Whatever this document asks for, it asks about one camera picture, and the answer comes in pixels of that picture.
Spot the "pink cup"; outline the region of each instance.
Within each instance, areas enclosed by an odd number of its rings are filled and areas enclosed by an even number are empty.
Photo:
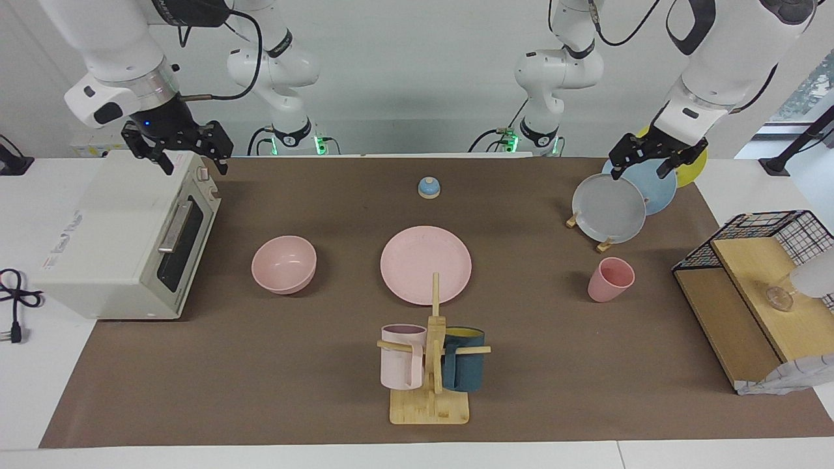
[[[382,328],[382,340],[411,345],[411,351],[382,349],[379,380],[389,389],[405,391],[423,385],[423,349],[426,329],[422,325],[389,324]]]
[[[634,284],[634,269],[617,257],[606,257],[596,266],[588,283],[588,295],[593,301],[605,303]]]

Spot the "white table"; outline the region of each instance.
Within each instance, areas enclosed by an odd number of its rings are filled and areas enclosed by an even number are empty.
[[[0,179],[0,220],[3,220],[0,266],[14,266],[23,271],[40,267],[44,253],[69,221],[100,163],[95,159],[39,160],[27,176]],[[47,183],[44,176],[50,173],[61,174],[61,184]],[[697,185],[719,224],[744,212],[810,208],[789,179],[765,176],[756,161],[712,160]],[[0,306],[0,329],[7,327],[9,316],[4,303]],[[3,468],[383,465],[416,468],[444,461],[466,461],[468,465],[484,468],[817,469],[834,461],[834,438],[36,450],[94,322],[55,301],[48,301],[37,310],[25,310],[22,318],[24,328],[31,331],[28,341],[23,345],[0,343],[0,467]],[[817,393],[834,416],[834,385],[821,386]]]

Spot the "cup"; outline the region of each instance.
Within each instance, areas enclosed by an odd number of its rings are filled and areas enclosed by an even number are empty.
[[[634,269],[617,257],[606,257],[596,266],[588,283],[588,295],[593,301],[605,303],[634,284]]]
[[[423,385],[423,349],[426,329],[422,325],[389,324],[382,328],[382,340],[411,345],[411,351],[382,348],[379,381],[389,389],[406,391]]]
[[[483,354],[456,355],[460,347],[480,347],[484,344],[484,331],[474,327],[447,327],[443,348],[446,353],[440,359],[443,387],[450,391],[474,392],[484,380]]]

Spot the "dark blue mug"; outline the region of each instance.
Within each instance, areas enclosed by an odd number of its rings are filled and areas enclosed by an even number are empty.
[[[456,355],[460,347],[480,347],[484,331],[474,327],[447,327],[443,341],[445,355],[440,359],[443,387],[450,391],[473,392],[484,380],[484,354]]]

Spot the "pink bowl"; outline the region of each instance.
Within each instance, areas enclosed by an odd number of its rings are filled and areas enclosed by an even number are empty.
[[[315,248],[298,236],[280,236],[261,246],[252,258],[258,285],[278,295],[302,290],[315,274]]]

